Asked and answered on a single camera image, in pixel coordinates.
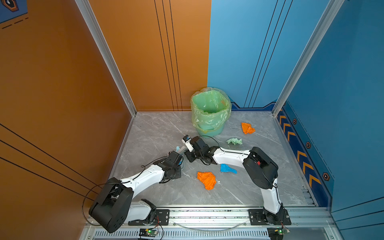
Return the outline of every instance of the robotic arm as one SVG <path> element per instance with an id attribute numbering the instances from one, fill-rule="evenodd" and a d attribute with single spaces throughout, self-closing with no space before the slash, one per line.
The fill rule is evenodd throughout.
<path id="1" fill-rule="evenodd" d="M 279 225 L 288 215 L 279 198 L 277 189 L 277 164 L 260 148 L 237 151 L 219 146 L 209 147 L 200 137 L 183 137 L 188 150 L 189 162 L 201 159 L 207 164 L 228 164 L 245 168 L 254 184 L 260 187 L 264 200 L 264 221 L 270 225 Z"/>
<path id="2" fill-rule="evenodd" d="M 129 221 L 143 220 L 147 224 L 152 223 L 156 206 L 146 199 L 132 202 L 132 198 L 152 184 L 180 178 L 181 159 L 180 154 L 172 151 L 168 157 L 155 161 L 149 168 L 132 177 L 109 179 L 89 209 L 89 215 L 109 233 Z"/>

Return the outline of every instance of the orange chevron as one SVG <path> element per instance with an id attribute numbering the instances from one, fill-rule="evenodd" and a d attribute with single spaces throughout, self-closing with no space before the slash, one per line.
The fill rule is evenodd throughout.
<path id="1" fill-rule="evenodd" d="M 288 138 L 288 142 L 289 142 L 289 136 L 290 136 L 290 135 L 294 135 L 294 136 L 296 136 L 296 134 L 295 134 L 294 132 L 290 132 L 290 131 L 288 131 L 288 137 L 287 137 L 287 138 Z"/>
<path id="2" fill-rule="evenodd" d="M 304 173 L 304 175 L 305 175 L 305 167 L 309 167 L 310 169 L 313 170 L 313 167 L 312 167 L 311 165 L 309 165 L 309 164 L 306 163 L 306 162 L 303 162 L 303 173 Z"/>
<path id="3" fill-rule="evenodd" d="M 303 152 L 297 151 L 297 161 L 300 162 L 300 155 L 307 157 L 307 155 Z"/>
<path id="4" fill-rule="evenodd" d="M 284 123 L 283 126 L 284 126 L 283 132 L 285 133 L 285 127 L 290 127 L 291 125 L 289 125 L 288 123 Z"/>
<path id="5" fill-rule="evenodd" d="M 315 180 L 316 182 L 318 182 L 318 183 L 321 184 L 321 182 L 320 182 L 319 179 L 315 178 L 314 176 L 312 176 L 312 175 L 310 174 L 310 187 L 311 187 L 311 188 L 312 188 L 312 180 Z"/>
<path id="6" fill-rule="evenodd" d="M 283 116 L 283 115 L 280 116 L 280 125 L 281 125 L 281 119 L 282 119 L 282 118 L 287 118 L 287 117 L 286 117 L 286 116 Z"/>

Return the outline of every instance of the green trash can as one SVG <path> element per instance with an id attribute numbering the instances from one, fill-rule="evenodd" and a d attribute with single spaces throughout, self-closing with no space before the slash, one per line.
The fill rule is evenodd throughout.
<path id="1" fill-rule="evenodd" d="M 218 88 L 203 88 L 192 95 L 192 124 L 199 135 L 215 136 L 223 131 L 231 115 L 232 104 Z"/>

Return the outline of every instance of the trash can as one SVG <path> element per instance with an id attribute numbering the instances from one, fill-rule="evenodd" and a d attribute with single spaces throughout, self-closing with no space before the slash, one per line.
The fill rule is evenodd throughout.
<path id="1" fill-rule="evenodd" d="M 231 115 L 232 104 L 218 88 L 203 88 L 192 95 L 192 124 L 199 135 L 215 136 L 223 131 Z"/>

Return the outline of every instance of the dark blue wall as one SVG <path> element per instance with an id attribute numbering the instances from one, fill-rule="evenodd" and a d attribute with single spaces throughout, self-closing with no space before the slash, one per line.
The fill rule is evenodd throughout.
<path id="1" fill-rule="evenodd" d="M 212 0 L 208 86 L 241 108 L 275 101 L 328 2 Z"/>
<path id="2" fill-rule="evenodd" d="M 384 1 L 346 0 L 288 98 L 334 179 L 345 239 L 384 230 L 383 12 Z"/>

